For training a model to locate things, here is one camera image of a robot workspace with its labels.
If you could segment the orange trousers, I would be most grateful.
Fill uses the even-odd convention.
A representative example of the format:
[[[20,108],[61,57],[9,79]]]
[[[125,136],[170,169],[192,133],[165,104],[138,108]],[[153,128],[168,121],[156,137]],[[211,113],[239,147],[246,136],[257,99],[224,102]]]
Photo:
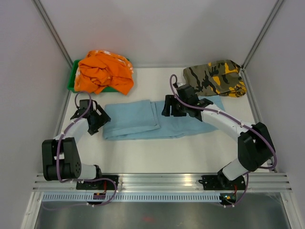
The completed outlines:
[[[74,90],[100,94],[106,88],[127,95],[134,86],[133,65],[124,56],[105,50],[89,51],[79,61]]]

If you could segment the green plastic bin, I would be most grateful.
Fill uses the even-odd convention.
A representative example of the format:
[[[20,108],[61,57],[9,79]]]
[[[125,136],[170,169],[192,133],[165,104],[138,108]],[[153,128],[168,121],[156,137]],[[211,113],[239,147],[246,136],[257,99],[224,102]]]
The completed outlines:
[[[74,83],[75,83],[75,78],[76,78],[76,72],[77,72],[77,69],[78,69],[78,63],[79,63],[80,61],[81,61],[81,60],[75,60],[75,61],[73,62],[73,66],[72,66],[72,70],[71,70],[69,82],[68,82],[68,85],[67,85],[67,89],[68,89],[69,91],[71,91],[72,93],[77,93],[77,92],[74,90]],[[112,87],[107,87],[107,88],[105,88],[102,92],[103,92],[103,93],[116,93],[116,92],[118,92],[118,91],[115,90],[115,89],[112,88]]]

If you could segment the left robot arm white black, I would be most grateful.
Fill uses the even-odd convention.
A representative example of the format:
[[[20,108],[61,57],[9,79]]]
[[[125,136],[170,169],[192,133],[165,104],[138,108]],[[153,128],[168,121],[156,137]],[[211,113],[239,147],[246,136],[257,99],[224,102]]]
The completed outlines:
[[[66,129],[42,143],[43,176],[47,181],[87,181],[93,189],[103,186],[104,178],[98,165],[81,162],[77,143],[85,133],[94,135],[111,118],[95,100],[80,100]]]

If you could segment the light blue trousers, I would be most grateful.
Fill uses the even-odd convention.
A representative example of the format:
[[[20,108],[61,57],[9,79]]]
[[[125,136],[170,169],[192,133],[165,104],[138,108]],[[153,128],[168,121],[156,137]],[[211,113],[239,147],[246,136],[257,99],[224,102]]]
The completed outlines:
[[[217,128],[190,116],[162,116],[164,101],[141,100],[107,104],[111,121],[103,126],[105,140],[170,139],[210,133]]]

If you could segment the left aluminium frame post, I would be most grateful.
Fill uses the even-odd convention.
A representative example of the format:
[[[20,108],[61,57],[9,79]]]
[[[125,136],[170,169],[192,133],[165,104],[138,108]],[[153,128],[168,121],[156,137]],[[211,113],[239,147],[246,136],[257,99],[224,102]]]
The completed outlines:
[[[68,54],[55,26],[53,25],[45,7],[43,6],[40,0],[32,0],[32,3],[36,10],[38,11],[41,19],[43,20],[44,24],[46,25],[48,31],[50,32],[53,40],[55,41],[56,45],[58,46],[62,56],[64,57],[65,61],[67,62],[70,69],[72,69],[73,61],[71,60],[70,55]]]

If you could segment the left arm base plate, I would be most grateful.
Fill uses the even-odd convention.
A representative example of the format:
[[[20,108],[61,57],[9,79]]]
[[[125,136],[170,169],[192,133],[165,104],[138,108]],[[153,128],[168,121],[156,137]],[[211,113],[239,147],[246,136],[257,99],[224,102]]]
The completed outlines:
[[[103,178],[111,179],[116,185],[119,184],[118,175],[104,175]],[[114,190],[114,184],[110,181],[96,181],[77,183],[77,190]]]

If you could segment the camouflage folded trousers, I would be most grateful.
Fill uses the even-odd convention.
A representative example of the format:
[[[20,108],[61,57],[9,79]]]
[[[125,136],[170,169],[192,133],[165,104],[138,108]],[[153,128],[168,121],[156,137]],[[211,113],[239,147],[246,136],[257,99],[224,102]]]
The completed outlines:
[[[232,60],[220,60],[187,67],[183,70],[185,82],[198,96],[229,96],[238,98],[247,92],[239,75],[241,67]]]

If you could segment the right aluminium frame post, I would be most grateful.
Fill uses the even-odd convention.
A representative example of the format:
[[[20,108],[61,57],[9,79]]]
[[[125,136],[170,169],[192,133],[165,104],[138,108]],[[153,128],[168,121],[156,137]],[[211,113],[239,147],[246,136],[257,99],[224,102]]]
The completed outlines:
[[[268,14],[267,19],[265,20],[262,28],[260,29],[249,53],[247,54],[244,63],[242,64],[242,68],[246,69],[249,65],[251,59],[253,58],[255,52],[259,48],[260,44],[262,43],[264,37],[266,36],[267,32],[269,31],[270,27],[272,26],[273,21],[275,20],[276,16],[278,15],[280,9],[284,5],[285,0],[277,0],[272,7],[270,13]]]

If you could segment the aluminium frame post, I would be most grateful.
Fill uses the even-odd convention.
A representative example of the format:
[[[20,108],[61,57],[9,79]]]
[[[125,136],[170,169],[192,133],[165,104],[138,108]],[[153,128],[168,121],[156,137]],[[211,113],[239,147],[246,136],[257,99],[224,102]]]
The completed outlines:
[[[270,27],[272,26],[273,21],[275,20],[276,16],[278,15],[280,9],[284,5],[285,0],[277,0],[272,7],[270,13],[268,14],[267,19],[265,20],[262,28],[260,29],[249,53],[247,54],[244,63],[242,64],[242,68],[246,69],[249,65],[251,59],[253,58],[255,52],[259,48],[260,44],[262,43],[264,37],[266,36],[267,32],[269,31]]]
[[[71,60],[70,55],[68,54],[55,26],[53,25],[45,7],[43,6],[40,0],[32,0],[32,3],[36,10],[38,11],[41,19],[43,20],[44,24],[46,25],[48,31],[50,32],[53,40],[55,41],[56,45],[58,46],[62,56],[64,57],[65,61],[67,62],[70,69],[72,69],[73,61]]]

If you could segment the aluminium front rail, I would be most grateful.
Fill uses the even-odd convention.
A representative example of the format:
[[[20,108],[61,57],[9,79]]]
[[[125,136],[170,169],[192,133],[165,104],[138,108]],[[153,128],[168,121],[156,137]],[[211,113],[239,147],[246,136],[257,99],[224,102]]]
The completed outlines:
[[[234,188],[222,188],[208,181],[201,181],[204,173],[121,173],[118,176],[119,192],[230,192]],[[77,182],[46,181],[38,174],[32,191],[73,192],[77,190]],[[251,173],[249,175],[249,192],[292,192],[288,176],[285,173]]]

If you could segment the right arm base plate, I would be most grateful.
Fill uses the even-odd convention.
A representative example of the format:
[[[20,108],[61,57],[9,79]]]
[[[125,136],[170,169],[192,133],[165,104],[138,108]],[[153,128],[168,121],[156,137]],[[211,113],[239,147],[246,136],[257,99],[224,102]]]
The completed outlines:
[[[233,181],[220,181],[217,175],[203,175],[198,180],[198,182],[203,186],[204,190],[223,190],[223,191],[234,191],[245,190],[245,179],[243,176],[239,176]]]

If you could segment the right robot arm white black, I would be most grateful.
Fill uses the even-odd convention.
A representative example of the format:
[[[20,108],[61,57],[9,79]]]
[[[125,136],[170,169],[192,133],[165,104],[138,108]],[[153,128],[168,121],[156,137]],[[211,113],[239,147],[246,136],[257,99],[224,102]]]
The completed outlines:
[[[269,131],[263,123],[246,124],[218,107],[209,99],[199,99],[189,84],[171,83],[172,95],[165,97],[162,115],[190,116],[226,133],[237,143],[237,158],[217,173],[217,183],[228,189],[242,175],[265,168],[264,163],[275,158]]]

